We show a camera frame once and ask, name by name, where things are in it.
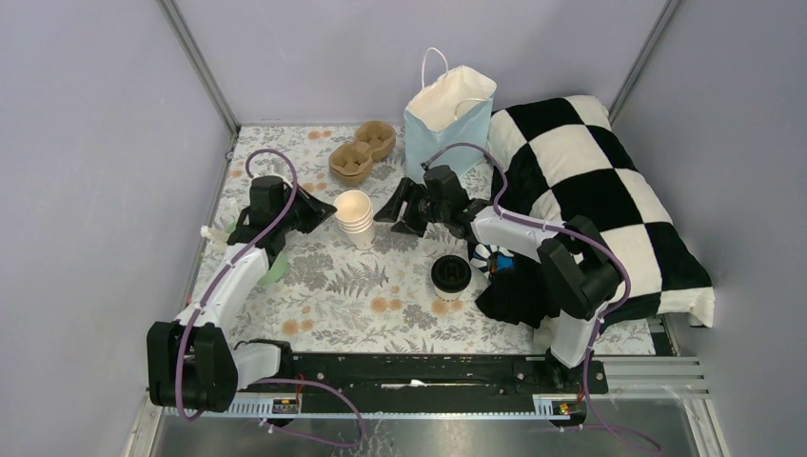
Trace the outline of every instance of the black and white checkered cushion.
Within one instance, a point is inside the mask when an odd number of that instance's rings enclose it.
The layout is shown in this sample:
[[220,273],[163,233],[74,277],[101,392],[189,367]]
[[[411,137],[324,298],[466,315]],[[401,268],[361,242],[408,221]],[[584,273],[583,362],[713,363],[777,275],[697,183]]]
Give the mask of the black and white checkered cushion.
[[[611,131],[599,100],[555,98],[497,111],[488,147],[507,170],[503,207],[547,220],[586,216],[625,264],[631,296],[609,324],[689,312],[691,325],[712,326],[712,281]],[[494,176],[493,195],[502,188]]]

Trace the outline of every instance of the light blue bag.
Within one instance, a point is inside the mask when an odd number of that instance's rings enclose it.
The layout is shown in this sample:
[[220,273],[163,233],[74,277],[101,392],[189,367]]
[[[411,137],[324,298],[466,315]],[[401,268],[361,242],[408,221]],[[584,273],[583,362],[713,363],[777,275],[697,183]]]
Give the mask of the light blue bag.
[[[426,57],[436,51],[445,62],[445,73],[434,84],[424,80]],[[421,91],[403,111],[403,143],[406,153],[406,176],[423,182],[421,163],[438,150],[458,142],[484,148],[490,127],[490,111],[496,83],[466,66],[448,69],[448,60],[440,50],[429,48],[421,67]],[[448,165],[462,176],[482,159],[473,148],[454,148],[432,164]]]

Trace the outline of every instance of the bag handle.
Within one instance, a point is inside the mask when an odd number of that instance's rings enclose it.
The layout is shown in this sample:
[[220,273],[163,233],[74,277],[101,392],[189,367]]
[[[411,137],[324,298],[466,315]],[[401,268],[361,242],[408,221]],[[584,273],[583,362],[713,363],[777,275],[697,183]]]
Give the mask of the bag handle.
[[490,98],[476,98],[476,97],[466,98],[466,99],[462,100],[460,103],[457,104],[456,107],[454,107],[454,120],[455,121],[457,120],[457,109],[460,109],[460,105],[462,105],[463,103],[465,103],[465,102],[489,102],[490,100],[491,100]]
[[429,48],[426,50],[426,54],[423,55],[423,63],[421,64],[421,90],[425,89],[426,87],[426,59],[428,58],[428,52],[430,50],[437,52],[443,58],[443,62],[445,63],[445,72],[448,73],[448,59],[445,58],[445,54],[440,52],[440,50],[437,48]]

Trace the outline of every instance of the gray wall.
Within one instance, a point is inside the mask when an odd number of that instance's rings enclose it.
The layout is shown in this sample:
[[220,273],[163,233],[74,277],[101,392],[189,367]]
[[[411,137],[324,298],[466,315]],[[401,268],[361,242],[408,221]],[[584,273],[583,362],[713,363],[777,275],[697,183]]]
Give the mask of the gray wall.
[[805,23],[803,1],[688,2],[616,124],[715,280],[715,327],[680,339],[735,456],[804,453]]
[[0,55],[0,455],[118,455],[228,134],[156,2],[3,2]]
[[574,93],[610,105],[665,1],[177,3],[239,121],[310,124],[402,120],[431,46],[499,83],[496,107]]

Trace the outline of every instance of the floral tablecloth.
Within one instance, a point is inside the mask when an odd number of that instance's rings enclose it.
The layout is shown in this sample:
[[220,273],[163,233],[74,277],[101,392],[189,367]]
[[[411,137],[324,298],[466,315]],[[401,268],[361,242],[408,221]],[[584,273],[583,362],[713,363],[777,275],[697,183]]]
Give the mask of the floral tablecloth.
[[[248,204],[246,157],[255,149],[274,148],[294,162],[301,185],[332,203],[348,188],[330,176],[327,157],[351,141],[356,127],[244,127],[235,149],[214,225],[222,229]],[[404,136],[360,189],[379,209],[404,176]],[[274,167],[288,176],[283,162],[269,154],[253,160],[256,174]],[[471,197],[487,197],[491,168],[479,164],[462,178]],[[276,284],[256,287],[236,317],[230,341],[252,338],[287,340],[297,351],[540,353],[533,329],[486,318],[474,298],[487,286],[477,271],[460,300],[435,296],[429,271],[446,254],[466,255],[465,243],[442,226],[430,225],[424,238],[389,231],[378,224],[371,250],[350,245],[331,219],[309,235],[293,232],[286,253],[289,268]],[[222,260],[206,248],[194,296]],[[645,320],[606,330],[595,345],[600,354],[653,354]]]

